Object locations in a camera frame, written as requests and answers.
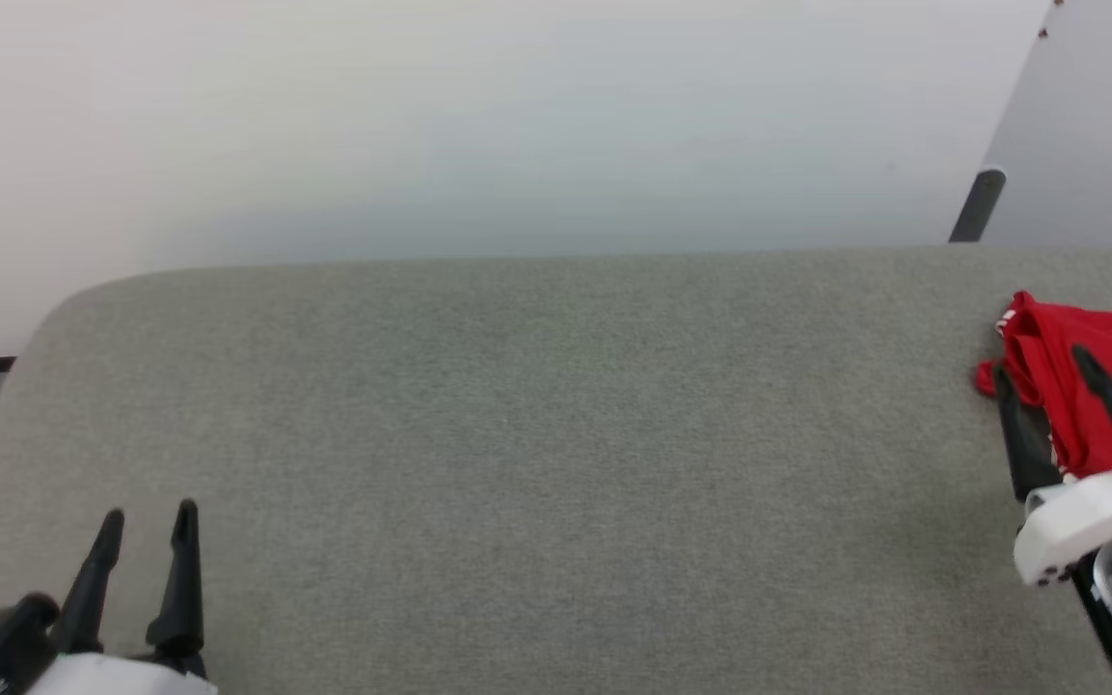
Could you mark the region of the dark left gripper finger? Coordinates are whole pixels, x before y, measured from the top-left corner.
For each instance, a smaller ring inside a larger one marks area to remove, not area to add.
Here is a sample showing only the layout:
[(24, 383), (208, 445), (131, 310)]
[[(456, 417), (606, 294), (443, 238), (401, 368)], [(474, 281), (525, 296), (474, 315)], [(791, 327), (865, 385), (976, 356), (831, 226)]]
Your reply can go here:
[(166, 590), (160, 610), (146, 631), (146, 643), (152, 648), (150, 661), (203, 678), (203, 580), (197, 502), (181, 502), (169, 546), (172, 562)]
[(98, 638), (105, 615), (110, 573), (118, 564), (125, 532), (125, 512), (107, 512), (87, 558), (76, 573), (59, 617), (50, 629), (50, 642), (62, 654), (102, 653)]

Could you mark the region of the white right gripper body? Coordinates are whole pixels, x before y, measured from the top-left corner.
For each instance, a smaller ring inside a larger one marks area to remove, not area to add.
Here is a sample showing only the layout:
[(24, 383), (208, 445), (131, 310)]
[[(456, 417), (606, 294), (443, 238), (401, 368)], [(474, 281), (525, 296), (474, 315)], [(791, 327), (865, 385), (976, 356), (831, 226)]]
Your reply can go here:
[(1112, 542), (1112, 471), (1027, 493), (1014, 544), (1020, 579), (1046, 580)]

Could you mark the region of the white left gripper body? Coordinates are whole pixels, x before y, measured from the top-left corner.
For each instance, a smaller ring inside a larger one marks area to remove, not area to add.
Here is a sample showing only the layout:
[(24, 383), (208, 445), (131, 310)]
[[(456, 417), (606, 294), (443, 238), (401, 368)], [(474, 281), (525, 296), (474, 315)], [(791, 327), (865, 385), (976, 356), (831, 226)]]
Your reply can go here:
[(27, 694), (217, 694), (201, 655), (63, 653)]

